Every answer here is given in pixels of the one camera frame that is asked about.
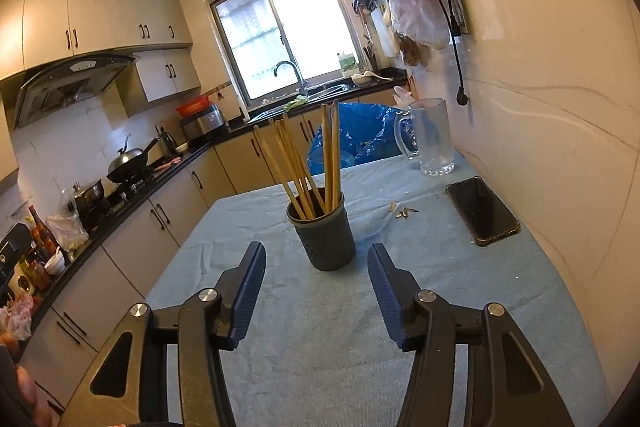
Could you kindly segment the dark grey utensil holder cup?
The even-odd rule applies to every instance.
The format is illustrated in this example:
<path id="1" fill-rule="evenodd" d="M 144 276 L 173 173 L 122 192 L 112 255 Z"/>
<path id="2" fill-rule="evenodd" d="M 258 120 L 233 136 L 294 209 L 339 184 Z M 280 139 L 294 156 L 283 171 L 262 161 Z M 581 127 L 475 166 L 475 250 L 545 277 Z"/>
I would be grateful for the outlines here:
<path id="1" fill-rule="evenodd" d="M 356 244 L 348 222 L 345 197 L 328 215 L 322 215 L 321 207 L 310 194 L 317 217 L 303 220 L 292 202 L 286 207 L 286 217 L 292 223 L 310 263 L 320 271 L 334 271 L 348 265 L 356 255 Z"/>

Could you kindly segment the wooden chopstick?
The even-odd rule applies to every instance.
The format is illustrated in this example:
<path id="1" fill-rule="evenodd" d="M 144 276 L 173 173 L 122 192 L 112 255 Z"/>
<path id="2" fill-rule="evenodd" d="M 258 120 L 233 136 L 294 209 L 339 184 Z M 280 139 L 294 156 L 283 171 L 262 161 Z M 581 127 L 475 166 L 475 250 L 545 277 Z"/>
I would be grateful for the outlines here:
<path id="1" fill-rule="evenodd" d="M 333 209 L 332 202 L 332 153 L 331 153 L 331 109 L 326 104 L 322 105 L 322 145 L 324 167 L 324 201 L 326 212 Z"/>
<path id="2" fill-rule="evenodd" d="M 331 153 L 332 153 L 332 209 L 340 205 L 341 195 L 341 154 L 340 154 L 340 112 L 338 103 L 331 105 Z"/>
<path id="3" fill-rule="evenodd" d="M 265 160 L 267 161 L 267 164 L 270 170 L 272 171 L 273 178 L 283 186 L 286 195 L 288 195 L 288 199 L 290 200 L 290 202 L 292 202 L 292 205 L 294 206 L 296 212 L 298 213 L 298 217 L 306 218 L 307 215 L 305 210 L 303 210 L 302 204 L 294 195 L 294 192 L 292 191 L 290 184 L 288 184 L 288 182 L 293 180 L 292 174 L 288 172 L 288 166 L 287 165 L 282 166 L 280 164 L 280 162 L 278 161 L 277 155 L 273 153 L 273 149 L 269 144 L 269 141 L 265 138 L 265 135 L 260 131 L 260 128 L 258 126 L 254 126 L 253 131 L 254 131 L 254 135 L 256 135 L 256 138 L 260 144 L 260 147 L 262 148 L 262 151 L 264 152 Z"/>
<path id="4" fill-rule="evenodd" d="M 288 128 L 283 119 L 270 119 L 269 127 L 274 132 L 274 139 L 282 156 L 282 161 L 279 164 L 280 170 L 283 171 L 281 179 L 285 185 L 288 185 L 288 182 L 295 185 L 298 202 L 294 206 L 298 211 L 299 218 L 310 220 L 316 217 L 316 214 L 309 195 L 309 184 L 297 150 L 288 136 Z"/>
<path id="5" fill-rule="evenodd" d="M 282 120 L 277 120 L 273 126 L 277 131 L 278 144 L 285 159 L 286 167 L 288 167 L 288 175 L 296 186 L 297 194 L 300 203 L 302 204 L 302 213 L 306 220 L 314 219 L 316 217 L 314 204 L 311 202 L 311 198 L 309 196 L 306 176 L 298 165 L 299 157 L 297 156 L 297 150 L 295 150 L 295 147 L 290 144 L 290 141 L 288 141 L 288 138 L 286 137 L 284 122 Z"/>
<path id="6" fill-rule="evenodd" d="M 316 181 L 314 181 L 314 177 L 311 176 L 303 156 L 299 154 L 299 150 L 297 150 L 291 130 L 288 127 L 288 115 L 284 114 L 282 116 L 280 120 L 280 128 L 286 151 L 293 161 L 293 169 L 296 171 L 296 179 L 302 187 L 298 191 L 298 194 L 305 195 L 306 199 L 310 199 L 310 194 L 314 194 L 314 197 L 317 199 L 318 205 L 321 208 L 321 212 L 326 213 L 326 202 L 320 194 Z"/>

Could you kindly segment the beige lower kitchen cabinets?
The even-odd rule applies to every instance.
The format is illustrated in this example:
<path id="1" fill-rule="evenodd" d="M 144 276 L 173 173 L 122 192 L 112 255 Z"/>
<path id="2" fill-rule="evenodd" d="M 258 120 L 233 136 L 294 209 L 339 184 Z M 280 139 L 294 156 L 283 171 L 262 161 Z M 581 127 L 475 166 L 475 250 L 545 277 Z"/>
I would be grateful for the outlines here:
<path id="1" fill-rule="evenodd" d="M 182 303 L 236 265 L 250 242 L 266 248 L 264 283 L 247 337 L 222 358 L 235 413 L 256 412 L 273 423 L 316 423 L 322 407 L 336 407 L 342 425 L 364 425 L 356 409 L 384 378 L 408 373 L 408 360 L 388 339 L 366 269 L 371 244 L 393 244 L 405 222 L 390 204 L 407 193 L 408 165 L 399 157 L 343 172 L 346 210 L 356 256 L 323 272 L 308 260 L 275 186 L 207 206 L 190 194 L 196 225 L 182 243 L 162 230 L 149 205 L 82 254 L 62 295 L 74 319 L 49 311 L 21 362 L 54 401 L 70 402 L 96 352 L 127 308 L 144 298 L 160 309 Z M 292 407 L 269 415 L 269 403 Z"/>

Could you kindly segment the beige kitchen cabinets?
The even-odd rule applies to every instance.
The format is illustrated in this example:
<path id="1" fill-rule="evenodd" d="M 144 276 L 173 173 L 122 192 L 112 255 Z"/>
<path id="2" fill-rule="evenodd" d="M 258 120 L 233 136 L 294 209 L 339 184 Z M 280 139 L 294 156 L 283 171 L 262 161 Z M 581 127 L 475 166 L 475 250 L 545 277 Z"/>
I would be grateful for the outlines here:
<path id="1" fill-rule="evenodd" d="M 144 298 L 160 309 L 182 303 L 236 265 L 250 242 L 266 248 L 264 283 L 247 337 L 222 358 L 235 413 L 256 412 L 273 423 L 316 423 L 322 407 L 336 407 L 342 425 L 364 425 L 356 409 L 384 378 L 408 373 L 408 360 L 388 339 L 366 269 L 371 244 L 393 244 L 405 222 L 390 204 L 407 193 L 408 165 L 399 157 L 343 172 L 346 210 L 356 256 L 323 272 L 308 260 L 275 186 L 207 206 L 190 194 L 196 225 L 182 243 L 162 230 L 149 205 L 82 254 L 62 295 L 74 319 L 49 311 L 21 362 L 54 401 L 70 402 L 96 352 L 127 308 Z M 292 407 L 269 415 L 269 403 Z"/>
<path id="2" fill-rule="evenodd" d="M 1 80 L 93 52 L 138 60 L 117 84 L 131 113 L 198 88 L 179 0 L 1 0 Z"/>

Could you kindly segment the beige upper kitchen cabinets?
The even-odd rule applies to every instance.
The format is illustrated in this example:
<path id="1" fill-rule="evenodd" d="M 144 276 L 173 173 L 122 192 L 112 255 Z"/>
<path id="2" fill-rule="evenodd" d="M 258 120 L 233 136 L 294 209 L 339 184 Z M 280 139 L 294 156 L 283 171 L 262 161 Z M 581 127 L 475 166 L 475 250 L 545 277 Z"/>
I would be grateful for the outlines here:
<path id="1" fill-rule="evenodd" d="M 1 80 L 93 52 L 138 60 L 117 84 L 131 113 L 198 88 L 179 0 L 1 0 Z"/>

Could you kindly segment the brown sauce bottle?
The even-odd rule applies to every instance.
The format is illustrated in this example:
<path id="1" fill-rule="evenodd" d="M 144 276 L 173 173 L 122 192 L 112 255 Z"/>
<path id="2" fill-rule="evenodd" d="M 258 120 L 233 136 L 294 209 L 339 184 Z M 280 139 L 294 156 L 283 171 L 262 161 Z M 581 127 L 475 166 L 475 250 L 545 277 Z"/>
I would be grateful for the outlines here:
<path id="1" fill-rule="evenodd" d="M 40 243 L 42 244 L 43 251 L 46 253 L 48 258 L 53 257 L 58 251 L 58 242 L 47 225 L 45 225 L 38 216 L 36 208 L 33 205 L 29 205 L 28 210 L 32 215 L 32 220 L 34 220 L 35 231 L 37 232 Z"/>

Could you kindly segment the black smartphone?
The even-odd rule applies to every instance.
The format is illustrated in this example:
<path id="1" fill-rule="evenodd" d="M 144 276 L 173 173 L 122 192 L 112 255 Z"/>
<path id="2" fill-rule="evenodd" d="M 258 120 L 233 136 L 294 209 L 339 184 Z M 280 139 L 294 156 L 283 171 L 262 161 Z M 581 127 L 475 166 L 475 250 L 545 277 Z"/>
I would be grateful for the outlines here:
<path id="1" fill-rule="evenodd" d="M 505 239 L 521 230 L 521 223 L 483 178 L 450 183 L 445 192 L 480 247 Z"/>

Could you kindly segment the dark cooking pot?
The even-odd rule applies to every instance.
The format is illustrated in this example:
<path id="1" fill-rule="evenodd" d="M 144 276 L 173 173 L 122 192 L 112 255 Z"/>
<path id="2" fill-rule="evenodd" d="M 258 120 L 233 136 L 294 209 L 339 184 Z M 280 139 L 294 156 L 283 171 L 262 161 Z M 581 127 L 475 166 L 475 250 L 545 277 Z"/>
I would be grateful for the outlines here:
<path id="1" fill-rule="evenodd" d="M 106 215 L 108 210 L 104 186 L 101 179 L 86 185 L 73 185 L 74 202 L 82 222 L 96 222 Z"/>

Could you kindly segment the grey towel table cover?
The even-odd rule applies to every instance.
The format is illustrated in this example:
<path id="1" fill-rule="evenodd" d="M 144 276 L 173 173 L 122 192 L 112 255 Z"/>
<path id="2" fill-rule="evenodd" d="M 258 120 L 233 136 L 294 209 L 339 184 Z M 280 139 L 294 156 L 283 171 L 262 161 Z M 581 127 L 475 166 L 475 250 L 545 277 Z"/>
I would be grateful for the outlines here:
<path id="1" fill-rule="evenodd" d="M 368 252 L 382 244 L 422 289 L 455 306 L 500 303 L 534 348 L 578 426 L 608 413 L 596 349 L 561 275 L 529 231 L 477 246 L 445 188 L 405 159 L 348 168 L 342 189 L 356 254 L 316 269 L 272 186 L 218 200 L 149 293 L 163 309 L 213 286 L 250 242 L 266 272 L 246 337 L 221 355 L 241 426 L 393 426 L 413 356 L 390 337 Z"/>

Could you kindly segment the black wok pan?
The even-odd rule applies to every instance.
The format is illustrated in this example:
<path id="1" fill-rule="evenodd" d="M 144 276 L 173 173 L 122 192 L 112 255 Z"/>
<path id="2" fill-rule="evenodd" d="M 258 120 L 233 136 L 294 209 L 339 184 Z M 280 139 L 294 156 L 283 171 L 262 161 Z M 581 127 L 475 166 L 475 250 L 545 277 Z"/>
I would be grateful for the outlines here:
<path id="1" fill-rule="evenodd" d="M 111 161 L 107 169 L 107 179 L 112 183 L 122 184 L 134 176 L 139 176 L 148 163 L 149 151 L 157 144 L 158 139 L 154 138 L 145 147 L 128 148 L 129 138 L 117 153 L 118 156 Z"/>

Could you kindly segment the clear glass pitcher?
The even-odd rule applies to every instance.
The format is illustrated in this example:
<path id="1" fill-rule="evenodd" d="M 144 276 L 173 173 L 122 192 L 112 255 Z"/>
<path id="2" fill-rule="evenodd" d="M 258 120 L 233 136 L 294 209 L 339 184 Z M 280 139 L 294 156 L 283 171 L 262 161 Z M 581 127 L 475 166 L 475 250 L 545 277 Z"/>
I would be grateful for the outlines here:
<path id="1" fill-rule="evenodd" d="M 443 98 L 424 98 L 397 113 L 394 138 L 401 153 L 419 161 L 425 176 L 446 176 L 454 171 L 454 146 Z"/>

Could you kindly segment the silver rice cooker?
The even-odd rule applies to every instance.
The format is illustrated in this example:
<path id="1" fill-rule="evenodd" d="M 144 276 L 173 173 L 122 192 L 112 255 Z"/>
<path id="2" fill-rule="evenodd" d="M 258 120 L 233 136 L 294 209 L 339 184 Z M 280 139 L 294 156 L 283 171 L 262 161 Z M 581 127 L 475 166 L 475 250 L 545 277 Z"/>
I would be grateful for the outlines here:
<path id="1" fill-rule="evenodd" d="M 180 128 L 188 142 L 209 136 L 223 127 L 224 115 L 216 104 L 209 104 L 209 106 L 180 120 Z"/>

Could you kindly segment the blue plastic bag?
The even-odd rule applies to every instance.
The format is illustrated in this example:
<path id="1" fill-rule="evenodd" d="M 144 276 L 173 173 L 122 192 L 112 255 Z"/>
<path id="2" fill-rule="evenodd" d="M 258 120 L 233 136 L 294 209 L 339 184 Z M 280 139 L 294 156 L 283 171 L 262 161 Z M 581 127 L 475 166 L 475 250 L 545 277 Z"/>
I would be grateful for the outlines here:
<path id="1" fill-rule="evenodd" d="M 401 154 L 394 137 L 397 108 L 382 104 L 340 103 L 338 113 L 342 168 Z"/>

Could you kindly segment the black range hood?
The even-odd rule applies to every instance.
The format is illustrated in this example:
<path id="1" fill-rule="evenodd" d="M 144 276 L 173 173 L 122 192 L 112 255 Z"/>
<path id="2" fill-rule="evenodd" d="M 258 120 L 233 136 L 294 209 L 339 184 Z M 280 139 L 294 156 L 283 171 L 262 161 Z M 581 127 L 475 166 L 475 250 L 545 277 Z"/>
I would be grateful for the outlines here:
<path id="1" fill-rule="evenodd" d="M 104 92 L 138 58 L 132 53 L 93 52 L 34 66 L 1 80 L 10 131 Z"/>

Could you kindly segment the hanging white plastic bag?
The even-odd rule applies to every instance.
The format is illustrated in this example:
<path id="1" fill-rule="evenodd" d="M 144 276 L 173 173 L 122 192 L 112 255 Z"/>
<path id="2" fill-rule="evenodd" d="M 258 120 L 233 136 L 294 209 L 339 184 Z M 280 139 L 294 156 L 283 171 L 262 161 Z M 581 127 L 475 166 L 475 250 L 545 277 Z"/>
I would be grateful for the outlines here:
<path id="1" fill-rule="evenodd" d="M 396 34 L 434 50 L 449 43 L 448 23 L 438 0 L 388 0 L 388 5 Z"/>

